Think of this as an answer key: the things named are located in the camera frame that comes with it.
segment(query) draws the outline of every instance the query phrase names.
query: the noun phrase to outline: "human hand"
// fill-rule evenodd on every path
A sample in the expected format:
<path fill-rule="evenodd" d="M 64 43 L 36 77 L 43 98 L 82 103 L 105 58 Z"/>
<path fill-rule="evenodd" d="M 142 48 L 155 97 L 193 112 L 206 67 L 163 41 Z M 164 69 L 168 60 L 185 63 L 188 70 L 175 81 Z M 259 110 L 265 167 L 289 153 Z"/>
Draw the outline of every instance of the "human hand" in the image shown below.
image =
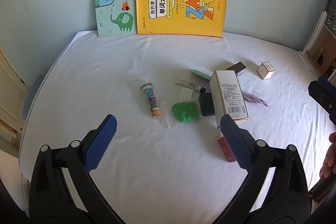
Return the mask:
<path fill-rule="evenodd" d="M 320 177 L 321 178 L 328 178 L 331 173 L 336 174 L 336 155 L 334 153 L 334 146 L 336 141 L 336 132 L 330 134 L 329 141 L 332 143 L 329 146 L 327 154 L 325 155 L 325 159 L 323 162 L 323 166 L 320 170 Z"/>

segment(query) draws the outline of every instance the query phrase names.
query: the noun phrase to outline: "metal screw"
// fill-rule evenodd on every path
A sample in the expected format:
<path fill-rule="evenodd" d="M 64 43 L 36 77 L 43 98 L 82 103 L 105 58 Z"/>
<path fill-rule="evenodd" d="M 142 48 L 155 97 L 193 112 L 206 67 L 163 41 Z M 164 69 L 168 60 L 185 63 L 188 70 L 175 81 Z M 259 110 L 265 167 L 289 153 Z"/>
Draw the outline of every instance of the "metal screw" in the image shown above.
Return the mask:
<path fill-rule="evenodd" d="M 41 151 L 42 152 L 45 152 L 45 151 L 47 151 L 48 150 L 48 146 L 45 144 L 45 145 L 42 145 L 42 147 L 41 147 Z"/>
<path fill-rule="evenodd" d="M 292 144 L 290 144 L 288 148 L 289 148 L 289 150 L 291 150 L 293 152 L 296 151 L 296 147 L 294 145 L 292 145 Z"/>
<path fill-rule="evenodd" d="M 76 147 L 78 147 L 80 144 L 81 144 L 81 143 L 80 143 L 79 141 L 75 140 L 75 141 L 73 141 L 73 142 L 71 143 L 71 147 L 76 148 Z"/>
<path fill-rule="evenodd" d="M 257 146 L 265 147 L 266 143 L 263 140 L 257 140 Z"/>

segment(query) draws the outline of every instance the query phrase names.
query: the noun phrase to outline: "blue cushion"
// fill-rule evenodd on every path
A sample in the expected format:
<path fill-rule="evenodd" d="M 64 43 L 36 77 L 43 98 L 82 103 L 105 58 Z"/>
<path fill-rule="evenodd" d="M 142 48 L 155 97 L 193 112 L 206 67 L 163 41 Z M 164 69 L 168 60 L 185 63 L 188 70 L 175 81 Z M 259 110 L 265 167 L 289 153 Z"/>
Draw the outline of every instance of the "blue cushion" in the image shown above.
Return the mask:
<path fill-rule="evenodd" d="M 25 104 L 24 104 L 23 109 L 22 109 L 22 116 L 23 116 L 24 119 L 27 118 L 30 106 L 31 106 L 31 104 L 34 100 L 34 97 L 35 97 L 35 95 L 36 95 L 44 77 L 45 77 L 45 75 L 39 75 L 38 77 L 36 77 L 36 79 L 34 81 L 34 84 L 29 91 L 29 94 L 27 96 L 27 99 L 26 99 Z"/>

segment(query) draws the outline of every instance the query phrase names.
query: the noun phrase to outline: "white cardboard box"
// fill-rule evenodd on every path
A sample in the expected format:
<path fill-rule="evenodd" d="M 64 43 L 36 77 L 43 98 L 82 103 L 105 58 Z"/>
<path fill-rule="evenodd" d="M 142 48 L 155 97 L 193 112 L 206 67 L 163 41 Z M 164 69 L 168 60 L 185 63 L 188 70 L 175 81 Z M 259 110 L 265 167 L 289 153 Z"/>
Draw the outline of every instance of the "white cardboard box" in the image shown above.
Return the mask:
<path fill-rule="evenodd" d="M 257 72 L 264 80 L 271 78 L 275 72 L 275 68 L 272 66 L 271 62 L 262 62 L 259 66 Z"/>
<path fill-rule="evenodd" d="M 229 114 L 236 124 L 249 118 L 234 70 L 215 70 L 210 80 L 210 88 L 217 128 L 225 114 Z"/>

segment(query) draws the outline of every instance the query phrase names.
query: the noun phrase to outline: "tube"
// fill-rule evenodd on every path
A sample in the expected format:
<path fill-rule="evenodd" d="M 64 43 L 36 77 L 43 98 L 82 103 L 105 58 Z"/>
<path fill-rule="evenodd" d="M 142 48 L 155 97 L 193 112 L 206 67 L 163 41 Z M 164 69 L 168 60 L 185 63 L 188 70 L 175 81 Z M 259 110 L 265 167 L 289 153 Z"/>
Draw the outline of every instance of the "tube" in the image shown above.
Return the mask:
<path fill-rule="evenodd" d="M 182 86 L 185 86 L 186 88 L 190 88 L 192 90 L 196 90 L 198 92 L 202 92 L 205 93 L 205 88 L 199 85 L 196 85 L 192 82 L 188 82 L 187 80 L 185 80 L 184 78 L 180 77 L 175 83 L 180 84 Z"/>
<path fill-rule="evenodd" d="M 140 87 L 141 93 L 145 96 L 148 107 L 151 111 L 153 118 L 162 117 L 160 107 L 156 101 L 155 95 L 154 95 L 154 85 L 151 83 L 148 79 L 145 79 L 142 81 L 142 86 Z"/>

